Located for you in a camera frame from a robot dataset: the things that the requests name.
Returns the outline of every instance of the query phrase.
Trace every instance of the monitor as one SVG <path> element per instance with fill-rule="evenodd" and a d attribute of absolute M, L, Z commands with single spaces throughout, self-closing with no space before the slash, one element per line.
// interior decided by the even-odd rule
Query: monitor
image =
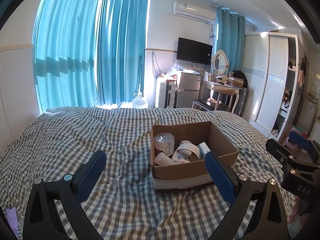
<path fill-rule="evenodd" d="M 211 64 L 212 46 L 199 42 L 179 38 L 177 59 L 200 63 L 204 65 Z"/>

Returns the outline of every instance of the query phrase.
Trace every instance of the hand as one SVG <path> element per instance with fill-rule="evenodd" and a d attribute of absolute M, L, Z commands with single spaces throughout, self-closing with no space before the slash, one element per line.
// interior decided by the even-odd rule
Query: hand
<path fill-rule="evenodd" d="M 296 197 L 294 200 L 295 204 L 292 207 L 292 212 L 289 217 L 289 224 L 292 224 L 294 222 L 294 220 L 296 219 L 296 216 L 297 216 L 297 214 L 299 212 L 299 208 L 300 208 L 300 200 L 301 200 L 301 198 L 299 198 L 299 197 Z M 310 214 L 303 214 L 302 215 L 301 220 L 300 220 L 301 226 L 303 226 L 307 222 L 309 216 L 310 216 Z"/>

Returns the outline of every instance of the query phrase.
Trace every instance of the mirror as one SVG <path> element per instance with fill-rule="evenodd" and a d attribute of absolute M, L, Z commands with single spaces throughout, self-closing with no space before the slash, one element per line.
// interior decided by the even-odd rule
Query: mirror
<path fill-rule="evenodd" d="M 218 75 L 223 75 L 228 68 L 227 56 L 223 50 L 218 50 L 212 58 L 213 69 L 218 71 Z"/>

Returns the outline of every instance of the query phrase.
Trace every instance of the curtain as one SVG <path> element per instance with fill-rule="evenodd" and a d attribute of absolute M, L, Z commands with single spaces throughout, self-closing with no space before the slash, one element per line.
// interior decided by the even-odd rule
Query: curtain
<path fill-rule="evenodd" d="M 98 37 L 98 96 L 119 104 L 143 91 L 148 0 L 102 0 Z"/>
<path fill-rule="evenodd" d="M 217 51 L 222 49 L 229 59 L 228 72 L 242 70 L 245 41 L 245 18 L 218 8 Z"/>
<path fill-rule="evenodd" d="M 98 105 L 94 56 L 98 0 L 41 0 L 36 16 L 34 80 L 40 110 Z"/>

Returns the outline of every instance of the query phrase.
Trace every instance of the bedsheet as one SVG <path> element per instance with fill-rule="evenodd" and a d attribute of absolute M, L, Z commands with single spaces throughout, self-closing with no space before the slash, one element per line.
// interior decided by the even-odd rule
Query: bedsheet
<path fill-rule="evenodd" d="M 106 169 L 81 206 L 103 239 L 207 239 L 229 208 L 217 187 L 157 193 L 149 163 L 153 124 L 203 121 L 212 121 L 238 148 L 237 174 L 282 180 L 281 165 L 265 151 L 266 138 L 231 113 L 62 107 L 42 114 L 0 157 L 0 205 L 17 207 L 21 236 L 33 182 L 74 173 L 100 149 L 107 155 Z M 288 215 L 294 196 L 282 188 L 281 193 Z M 56 203 L 66 232 L 75 238 L 61 202 Z M 243 235 L 253 209 L 251 202 L 235 239 Z"/>

